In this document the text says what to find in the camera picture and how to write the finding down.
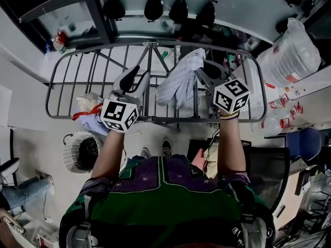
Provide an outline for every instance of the white cloth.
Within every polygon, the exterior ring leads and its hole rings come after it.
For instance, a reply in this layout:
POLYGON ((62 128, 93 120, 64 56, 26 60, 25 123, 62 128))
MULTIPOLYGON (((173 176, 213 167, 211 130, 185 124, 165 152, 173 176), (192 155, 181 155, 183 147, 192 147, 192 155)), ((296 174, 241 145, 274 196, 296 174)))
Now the white cloth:
POLYGON ((156 89, 156 102, 160 106, 167 105, 176 95, 177 108, 193 98, 193 86, 197 81, 194 71, 203 67, 206 58, 203 49, 187 54, 169 74, 168 78, 156 89))

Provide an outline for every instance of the dish rack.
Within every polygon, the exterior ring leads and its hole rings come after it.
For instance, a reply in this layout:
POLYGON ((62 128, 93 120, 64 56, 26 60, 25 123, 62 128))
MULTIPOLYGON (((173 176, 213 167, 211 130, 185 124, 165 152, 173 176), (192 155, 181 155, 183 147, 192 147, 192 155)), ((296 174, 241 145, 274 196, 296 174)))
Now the dish rack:
MULTIPOLYGON (((258 62, 255 60, 255 58, 252 57, 252 55, 246 51, 242 50, 232 50, 232 49, 227 49, 223 48, 220 46, 214 46, 214 45, 207 45, 207 44, 200 44, 200 43, 192 43, 192 42, 182 42, 182 41, 176 41, 176 40, 166 40, 166 39, 150 39, 150 38, 126 38, 126 39, 118 39, 117 42, 109 44, 109 45, 101 45, 101 46, 95 46, 83 50, 76 50, 74 52, 67 53, 63 55, 55 64, 55 67, 53 69, 53 73, 50 79, 48 91, 47 91, 47 96, 46 96, 46 113, 48 114, 49 117, 54 118, 54 119, 71 119, 72 115, 75 113, 74 112, 74 105, 73 105, 73 97, 77 94, 76 91, 78 89, 78 86, 80 89, 83 88, 82 94, 87 94, 91 92, 92 87, 98 86, 98 94, 100 97, 104 98, 104 93, 105 93, 105 87, 109 87, 113 85, 113 81, 109 82, 107 80, 107 76, 109 75, 109 70, 108 66, 109 63, 112 63, 112 65, 116 65, 117 67, 120 67, 122 72, 128 69, 126 67, 127 65, 127 60, 128 60, 128 52, 129 48, 132 46, 140 46, 142 50, 142 55, 138 60, 137 65, 141 65, 143 59, 145 56, 147 56, 147 67, 146 70, 151 71, 151 79, 149 82, 149 85, 146 89, 145 94, 142 97, 142 106, 143 109, 140 112, 140 116, 137 120, 137 122, 150 122, 154 123, 157 125, 161 125, 164 127, 169 127, 173 128, 172 126, 169 126, 169 124, 172 123, 177 123, 177 129, 178 123, 219 123, 219 119, 217 116, 212 116, 209 111, 209 107, 205 105, 204 103, 204 96, 205 93, 207 92, 207 89, 198 83, 195 83, 195 86, 193 88, 193 100, 190 102, 189 108, 177 108, 177 103, 176 103, 176 98, 174 97, 173 102, 169 103, 166 107, 160 107, 156 103, 156 98, 153 96, 155 89, 161 84, 162 81, 164 81, 167 76, 174 70, 176 67, 178 60, 177 60, 177 47, 182 47, 181 52, 183 53, 183 49, 190 49, 190 51, 193 51, 198 48, 203 48, 207 53, 209 53, 209 58, 213 60, 213 53, 215 54, 215 51, 221 51, 225 52, 226 58, 225 62, 228 64, 230 63, 229 61, 229 55, 235 55, 237 58, 241 60, 241 63, 244 63, 244 60, 246 59, 251 59, 258 71, 259 79, 260 79, 260 85, 261 85, 261 101, 263 104, 263 112, 258 118, 252 118, 252 112, 251 112, 251 107, 250 107, 250 102, 248 103, 248 113, 247 117, 248 118, 242 118, 242 116, 239 118, 239 122, 241 123, 253 123, 253 122, 258 122, 262 120, 267 112, 267 102, 266 102, 266 93, 264 89, 264 81, 262 77, 262 72, 261 68, 258 64, 258 62), (120 62, 114 60, 112 58, 112 52, 114 51, 115 48, 117 47, 126 47, 125 50, 125 55, 124 55, 124 60, 123 64, 120 62), (169 67, 169 64, 167 65, 166 62, 164 61, 163 57, 161 56, 161 53, 159 51, 160 47, 166 47, 166 48, 171 48, 173 50, 173 66, 169 67), (105 53, 102 53, 102 51, 109 50, 108 56, 105 53), (89 74, 86 80, 84 81, 78 81, 77 78, 79 77, 79 73, 82 70, 82 59, 85 54, 92 54, 93 58, 91 63, 89 63, 89 74), (161 64, 164 68, 163 74, 153 74, 153 67, 152 67, 152 55, 155 54, 159 64, 161 64), (77 67, 75 64, 74 69, 76 70, 76 74, 74 76, 74 79, 69 79, 67 76, 67 71, 68 68, 71 64, 71 60, 75 56, 75 58, 79 59, 77 67), (106 68, 103 73, 103 80, 95 80, 95 72, 96 72, 96 66, 98 63, 98 60, 100 61, 101 58, 106 59, 106 68), (63 76, 62 80, 58 80, 58 82, 54 81, 54 78, 57 73, 59 73, 59 65, 64 62, 68 61, 67 67, 65 69, 65 73, 63 76), (53 91, 53 88, 57 87, 59 91, 53 91), (71 91, 66 91, 67 93, 64 93, 64 89, 67 89, 68 87, 71 87, 71 91), (51 95, 56 95, 55 99, 57 102, 50 102, 50 96, 51 95), (68 110, 67 109, 62 109, 60 110, 61 103, 65 100, 66 104, 68 105, 68 110)), ((244 72, 244 79, 247 84, 246 80, 246 71, 245 71, 245 66, 242 65, 242 69, 244 72)), ((228 75, 231 74, 231 69, 229 68, 229 65, 227 65, 227 71, 228 75)), ((139 77, 141 74, 138 74, 136 76, 136 79, 139 80, 139 77)))

